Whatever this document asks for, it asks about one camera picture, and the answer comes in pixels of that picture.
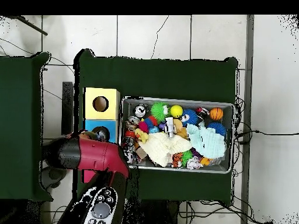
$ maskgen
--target green table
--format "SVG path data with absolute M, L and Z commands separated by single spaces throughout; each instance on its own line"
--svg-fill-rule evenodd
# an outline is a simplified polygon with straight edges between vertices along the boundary
M 49 56 L 0 57 L 0 199 L 53 200 L 39 183 L 40 75 Z
M 201 100 L 234 104 L 238 62 L 193 59 L 174 61 L 95 57 L 81 50 L 74 60 L 75 94 L 79 99 L 79 128 L 82 128 L 84 87 L 117 89 L 123 96 Z M 231 173 L 210 174 L 140 169 L 139 195 L 143 200 L 231 199 Z M 78 176 L 78 193 L 82 191 Z M 128 183 L 127 196 L 131 190 Z

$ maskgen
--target orange basketball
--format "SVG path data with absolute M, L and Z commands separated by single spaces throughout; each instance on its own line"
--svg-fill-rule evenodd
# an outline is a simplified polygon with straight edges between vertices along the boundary
M 215 107 L 210 111 L 210 117 L 212 120 L 220 120 L 223 117 L 223 110 L 219 107 Z

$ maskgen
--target yellow cube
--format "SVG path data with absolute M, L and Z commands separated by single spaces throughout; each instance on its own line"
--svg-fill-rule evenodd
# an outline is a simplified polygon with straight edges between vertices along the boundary
M 116 89 L 86 87 L 85 119 L 87 120 L 118 120 L 120 93 Z

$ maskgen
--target colorful toy pile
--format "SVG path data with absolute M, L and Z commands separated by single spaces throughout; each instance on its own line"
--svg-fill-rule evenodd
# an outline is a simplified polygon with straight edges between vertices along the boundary
M 227 130 L 219 107 L 193 110 L 156 102 L 150 110 L 139 104 L 134 114 L 126 121 L 121 144 L 129 164 L 148 157 L 161 167 L 199 169 L 220 164 L 225 155 Z M 209 117 L 213 121 L 205 127 Z

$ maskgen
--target gray button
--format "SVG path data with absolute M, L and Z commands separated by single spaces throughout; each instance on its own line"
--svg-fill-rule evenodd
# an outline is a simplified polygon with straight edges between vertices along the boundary
M 112 198 L 112 197 L 107 197 L 107 198 L 106 198 L 106 202 L 107 202 L 108 204 L 111 204 L 111 203 L 113 202 L 113 198 Z
M 106 191 L 104 192 L 104 195 L 105 195 L 105 196 L 110 196 L 110 195 L 111 195 L 111 191 L 106 190 Z
M 98 224 L 106 224 L 106 222 L 104 222 L 103 220 L 100 220 L 100 221 L 98 222 Z
M 106 203 L 98 203 L 95 205 L 92 211 L 92 215 L 98 219 L 104 219 L 110 214 L 110 207 Z
M 96 219 L 90 219 L 90 220 L 88 221 L 88 224 L 96 224 Z
M 98 196 L 98 201 L 99 201 L 99 202 L 103 202 L 104 199 L 105 199 L 104 196 L 102 196 L 102 195 Z

